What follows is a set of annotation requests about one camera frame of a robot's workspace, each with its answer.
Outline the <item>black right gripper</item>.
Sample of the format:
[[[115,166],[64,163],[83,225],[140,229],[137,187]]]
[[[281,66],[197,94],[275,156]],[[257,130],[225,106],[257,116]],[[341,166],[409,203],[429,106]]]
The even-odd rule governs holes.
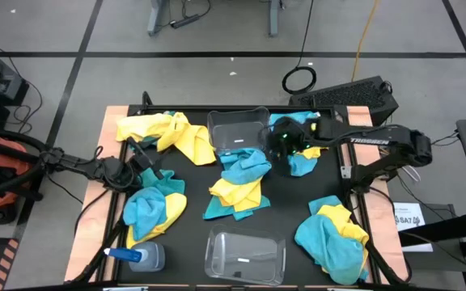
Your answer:
[[[282,176],[291,176],[290,156],[305,157],[318,150],[315,140],[318,117],[296,120],[291,116],[280,116],[267,126],[267,151],[273,162],[274,171]]]

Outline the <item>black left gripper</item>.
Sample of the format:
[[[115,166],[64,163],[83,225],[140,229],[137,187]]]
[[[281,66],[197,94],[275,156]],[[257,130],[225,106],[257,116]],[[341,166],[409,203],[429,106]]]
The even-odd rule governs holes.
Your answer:
[[[151,168],[157,179],[164,178],[161,172],[160,165],[155,163],[142,149],[141,145],[136,142],[132,137],[126,139],[127,144],[133,151],[133,155],[129,159],[129,165],[135,172],[141,174],[143,171]]]

